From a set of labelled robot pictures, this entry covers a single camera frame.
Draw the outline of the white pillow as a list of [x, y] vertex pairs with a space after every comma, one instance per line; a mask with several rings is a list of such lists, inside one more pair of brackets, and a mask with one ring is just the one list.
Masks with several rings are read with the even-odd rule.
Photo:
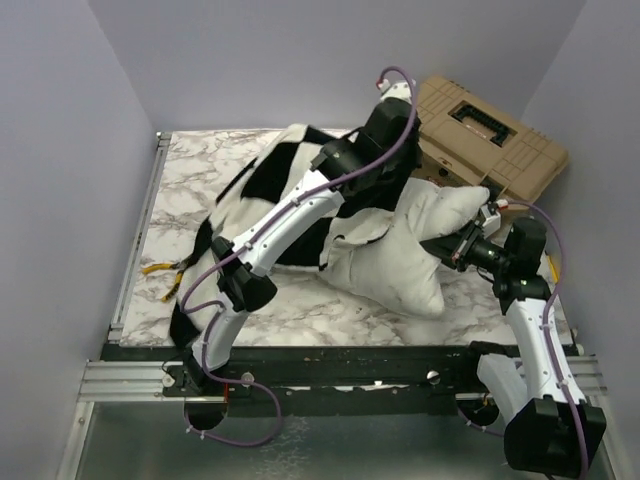
[[392, 213], [366, 209], [333, 224], [319, 276], [395, 313], [436, 318], [444, 312], [440, 261], [420, 243], [458, 231], [488, 199], [482, 186], [440, 187], [411, 178]]

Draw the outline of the black and white checkered pillowcase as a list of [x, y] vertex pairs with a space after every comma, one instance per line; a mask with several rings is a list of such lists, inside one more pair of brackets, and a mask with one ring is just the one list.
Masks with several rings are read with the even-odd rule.
[[[180, 264], [183, 296], [190, 285], [216, 262], [211, 249], [215, 238], [228, 240], [255, 225], [287, 195], [324, 146], [336, 137], [311, 125], [287, 127], [268, 144], [218, 195], [211, 213], [200, 224], [191, 254]], [[319, 273], [337, 288], [364, 293], [351, 277], [339, 279], [334, 270], [348, 264], [354, 251], [388, 237], [401, 193], [419, 166], [418, 132], [412, 130], [404, 144], [384, 163], [340, 185], [344, 203], [315, 221], [278, 257], [276, 264], [289, 270]]]

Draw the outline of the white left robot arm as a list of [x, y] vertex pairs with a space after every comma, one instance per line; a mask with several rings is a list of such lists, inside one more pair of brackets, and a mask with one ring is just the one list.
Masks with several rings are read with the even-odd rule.
[[180, 308], [193, 314], [217, 308], [213, 318], [191, 346], [194, 363], [186, 382], [206, 395], [220, 385], [221, 371], [249, 314], [271, 302], [277, 287], [269, 272], [279, 257], [313, 224], [339, 209], [348, 199], [381, 182], [406, 161], [398, 153], [406, 143], [377, 148], [377, 157], [361, 140], [346, 137], [325, 144], [291, 191], [260, 221], [229, 241], [211, 241], [214, 265], [203, 272], [182, 296]]

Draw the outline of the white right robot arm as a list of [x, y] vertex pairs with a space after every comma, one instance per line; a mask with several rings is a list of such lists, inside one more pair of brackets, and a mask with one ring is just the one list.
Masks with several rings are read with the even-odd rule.
[[570, 371], [557, 332], [555, 292], [538, 273], [546, 226], [518, 218], [498, 246], [476, 223], [421, 246], [447, 267], [475, 266], [493, 277], [492, 290], [511, 327], [522, 365], [483, 353], [459, 367], [469, 390], [487, 387], [506, 423], [504, 453], [515, 470], [585, 477], [606, 430], [601, 408], [588, 404]]

